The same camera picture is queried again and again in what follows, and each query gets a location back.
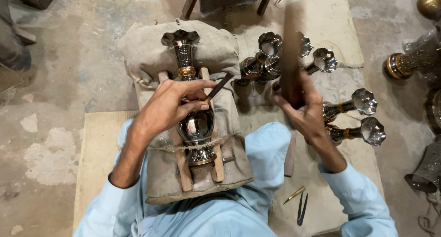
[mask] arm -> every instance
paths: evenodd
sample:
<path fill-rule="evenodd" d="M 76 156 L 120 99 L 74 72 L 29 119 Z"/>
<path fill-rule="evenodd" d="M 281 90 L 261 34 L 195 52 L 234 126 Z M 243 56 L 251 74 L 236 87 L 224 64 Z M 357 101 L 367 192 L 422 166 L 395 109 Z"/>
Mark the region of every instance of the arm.
<path fill-rule="evenodd" d="M 124 147 L 118 162 L 101 193 L 87 208 L 75 237 L 136 236 L 136 216 L 139 210 L 142 211 L 137 203 L 139 173 L 148 144 L 156 135 L 176 125 L 191 111 L 208 109 L 208 104 L 198 99 L 206 96 L 201 89 L 214 86 L 216 82 L 205 80 L 166 80 L 158 86 L 127 129 L 127 138 L 122 144 Z M 179 105 L 182 97 L 193 101 Z M 119 135 L 121 137 L 126 134 L 120 132 Z"/>
<path fill-rule="evenodd" d="M 274 101 L 322 159 L 319 170 L 348 215 L 349 221 L 341 227 L 343 236 L 398 236 L 388 206 L 375 185 L 346 163 L 328 137 L 321 94 L 306 73 L 301 74 L 301 81 L 305 106 L 295 110 L 280 95 L 275 95 Z"/>

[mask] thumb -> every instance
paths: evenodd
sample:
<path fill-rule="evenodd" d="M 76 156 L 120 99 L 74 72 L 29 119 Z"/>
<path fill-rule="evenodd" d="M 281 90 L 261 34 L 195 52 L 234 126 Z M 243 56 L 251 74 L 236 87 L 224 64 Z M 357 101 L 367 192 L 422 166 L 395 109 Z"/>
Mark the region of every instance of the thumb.
<path fill-rule="evenodd" d="M 275 95 L 273 97 L 273 100 L 276 102 L 276 104 L 283 110 L 286 116 L 288 116 L 289 119 L 292 121 L 297 122 L 301 118 L 301 113 L 298 110 L 295 110 L 291 104 L 286 101 L 282 96 Z"/>
<path fill-rule="evenodd" d="M 194 100 L 178 107 L 178 117 L 184 119 L 185 116 L 196 110 L 208 109 L 208 104 L 204 101 Z"/>

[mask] left hand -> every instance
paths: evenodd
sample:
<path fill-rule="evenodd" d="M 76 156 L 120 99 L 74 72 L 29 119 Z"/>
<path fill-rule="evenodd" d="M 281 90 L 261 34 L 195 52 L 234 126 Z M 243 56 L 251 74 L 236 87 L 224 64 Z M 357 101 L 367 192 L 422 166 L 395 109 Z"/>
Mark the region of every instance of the left hand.
<path fill-rule="evenodd" d="M 203 101 L 206 94 L 201 89 L 214 88 L 216 84 L 202 79 L 186 82 L 165 80 L 133 121 L 127 140 L 130 139 L 139 150 L 146 149 L 156 135 L 175 126 L 190 112 L 208 109 L 208 104 Z M 183 97 L 192 101 L 179 105 Z"/>

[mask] stained floor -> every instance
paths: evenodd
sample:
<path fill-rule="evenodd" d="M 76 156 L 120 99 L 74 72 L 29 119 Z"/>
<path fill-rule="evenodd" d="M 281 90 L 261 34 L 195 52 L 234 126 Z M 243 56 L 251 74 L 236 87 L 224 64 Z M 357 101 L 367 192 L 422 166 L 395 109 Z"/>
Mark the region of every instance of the stained floor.
<path fill-rule="evenodd" d="M 425 236 L 417 216 L 428 203 L 403 177 L 432 142 L 422 107 L 427 89 L 418 74 L 396 82 L 381 67 L 390 53 L 402 52 L 402 40 L 432 25 L 416 11 L 416 0 L 348 1 L 365 67 L 344 72 L 360 74 L 380 105 L 375 116 L 388 137 L 375 152 L 385 199 L 400 236 Z M 55 0 L 39 11 L 11 0 L 13 18 L 38 42 L 29 47 L 30 71 L 0 72 L 0 89 L 19 84 L 0 94 L 0 236 L 11 230 L 17 236 L 71 235 L 84 113 L 137 108 L 116 43 L 134 22 L 180 17 L 184 0 L 160 2 Z"/>

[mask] cloth bag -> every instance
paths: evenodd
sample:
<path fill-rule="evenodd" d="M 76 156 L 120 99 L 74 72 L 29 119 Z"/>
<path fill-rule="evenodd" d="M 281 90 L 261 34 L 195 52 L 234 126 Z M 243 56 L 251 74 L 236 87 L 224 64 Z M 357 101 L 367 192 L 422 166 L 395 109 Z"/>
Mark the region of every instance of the cloth bag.
<path fill-rule="evenodd" d="M 164 33 L 178 29 L 197 31 L 200 36 L 199 43 L 193 49 L 196 71 L 205 65 L 211 80 L 219 81 L 228 71 L 235 74 L 232 81 L 240 79 L 239 47 L 228 31 L 217 30 L 197 20 L 176 20 L 156 26 L 135 23 L 119 40 L 118 48 L 123 53 L 127 75 L 132 77 L 135 84 L 140 110 L 159 85 L 158 74 L 161 71 L 167 70 L 170 79 L 179 80 L 175 53 L 161 43 Z M 148 147 L 146 203 L 164 204 L 193 198 L 237 188 L 254 180 L 245 154 L 245 141 L 240 134 L 239 115 L 230 83 L 213 98 L 213 103 L 219 138 L 223 139 L 220 145 L 222 156 L 235 156 L 235 161 L 224 164 L 224 180 L 220 183 L 212 180 L 212 162 L 191 166 L 193 190 L 183 192 L 172 141 L 169 132 L 164 131 Z"/>

